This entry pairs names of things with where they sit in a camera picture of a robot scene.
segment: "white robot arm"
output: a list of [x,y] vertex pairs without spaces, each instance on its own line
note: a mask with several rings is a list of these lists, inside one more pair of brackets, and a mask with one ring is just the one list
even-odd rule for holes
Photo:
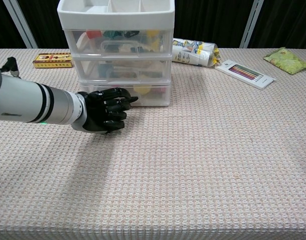
[[[13,76],[2,74],[4,71],[10,71]],[[68,124],[78,131],[105,134],[124,127],[124,111],[137,99],[118,87],[72,93],[23,80],[13,57],[0,68],[2,121]]]

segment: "plastic storage drawers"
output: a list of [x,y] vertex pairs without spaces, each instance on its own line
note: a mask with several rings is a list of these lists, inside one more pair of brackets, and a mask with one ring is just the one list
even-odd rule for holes
[[82,90],[123,87],[133,106],[170,102],[174,0],[60,0]]

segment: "black stripe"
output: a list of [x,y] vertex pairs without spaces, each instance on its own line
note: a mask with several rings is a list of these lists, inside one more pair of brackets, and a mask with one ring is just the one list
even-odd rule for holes
[[39,86],[39,88],[42,91],[43,103],[42,103],[41,110],[40,110],[39,114],[37,115],[37,117],[34,120],[29,121],[29,123],[36,122],[38,119],[40,119],[41,116],[43,115],[44,111],[45,111],[45,108],[46,108],[46,93],[45,93],[45,90],[40,84],[38,84],[38,83],[36,83],[36,84]]
[[53,112],[54,102],[55,102],[54,101],[54,94],[53,94],[53,91],[51,90],[51,88],[49,86],[46,86],[46,85],[43,85],[43,86],[48,90],[49,97],[50,97],[50,103],[49,103],[49,109],[48,109],[48,112],[47,112],[46,116],[41,121],[39,121],[39,123],[44,123],[49,118],[49,116]]

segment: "yellow box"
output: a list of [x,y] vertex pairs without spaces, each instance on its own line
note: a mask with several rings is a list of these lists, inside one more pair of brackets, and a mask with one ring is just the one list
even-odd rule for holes
[[34,67],[39,69],[72,68],[73,62],[71,54],[60,53],[40,53],[33,61]]

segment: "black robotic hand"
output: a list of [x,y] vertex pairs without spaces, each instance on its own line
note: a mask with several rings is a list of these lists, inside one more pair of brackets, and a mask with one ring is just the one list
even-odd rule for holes
[[101,134],[124,128],[122,120],[127,116],[124,111],[129,110],[130,103],[138,99],[119,87],[91,93],[79,92],[77,95],[83,101],[84,109],[72,127],[79,131]]

